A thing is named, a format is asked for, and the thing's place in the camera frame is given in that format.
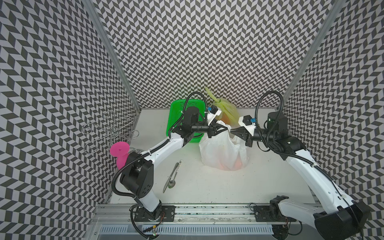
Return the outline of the yellow-green plastic bag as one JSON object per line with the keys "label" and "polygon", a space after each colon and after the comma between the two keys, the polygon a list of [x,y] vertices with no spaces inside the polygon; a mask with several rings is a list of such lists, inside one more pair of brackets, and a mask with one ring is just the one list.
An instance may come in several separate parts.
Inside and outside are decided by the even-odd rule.
{"label": "yellow-green plastic bag", "polygon": [[238,120],[240,114],[237,107],[226,99],[216,98],[207,87],[205,87],[205,91],[214,101],[214,105],[222,110],[222,113],[219,115],[219,120],[226,125],[230,125],[232,129],[239,127]]}

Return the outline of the white printed plastic bag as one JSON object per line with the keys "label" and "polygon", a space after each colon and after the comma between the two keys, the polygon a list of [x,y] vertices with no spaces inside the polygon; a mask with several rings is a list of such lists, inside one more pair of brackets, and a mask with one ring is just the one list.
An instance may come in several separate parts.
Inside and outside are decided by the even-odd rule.
{"label": "white printed plastic bag", "polygon": [[231,134],[231,126],[217,121],[228,129],[211,138],[204,134],[199,142],[204,165],[224,171],[237,171],[249,163],[245,141]]}

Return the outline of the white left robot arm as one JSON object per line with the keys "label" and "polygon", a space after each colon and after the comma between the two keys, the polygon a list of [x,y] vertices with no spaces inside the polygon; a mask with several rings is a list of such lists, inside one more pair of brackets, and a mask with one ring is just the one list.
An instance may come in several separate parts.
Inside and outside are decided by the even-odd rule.
{"label": "white left robot arm", "polygon": [[218,124],[216,117],[222,110],[212,105],[201,117],[197,107],[188,107],[169,129],[168,137],[152,149],[142,153],[130,151],[126,142],[111,146],[110,153],[117,159],[118,172],[112,181],[112,190],[118,196],[131,197],[153,219],[161,213],[162,203],[152,190],[155,168],[173,152],[183,148],[196,133],[216,136],[228,128]]}

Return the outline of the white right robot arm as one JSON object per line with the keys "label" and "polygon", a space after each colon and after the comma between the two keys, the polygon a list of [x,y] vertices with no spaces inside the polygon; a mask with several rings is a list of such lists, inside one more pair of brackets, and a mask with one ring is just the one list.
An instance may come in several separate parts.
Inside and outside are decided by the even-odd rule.
{"label": "white right robot arm", "polygon": [[266,129],[261,129],[250,115],[239,118],[239,128],[231,133],[245,141],[269,144],[269,149],[293,167],[305,180],[320,202],[320,207],[299,203],[287,196],[276,196],[270,201],[270,218],[273,221],[287,218],[311,226],[325,240],[345,240],[363,234],[371,214],[364,202],[356,202],[336,185],[335,181],[318,165],[306,146],[280,125],[277,113],[270,113]]}

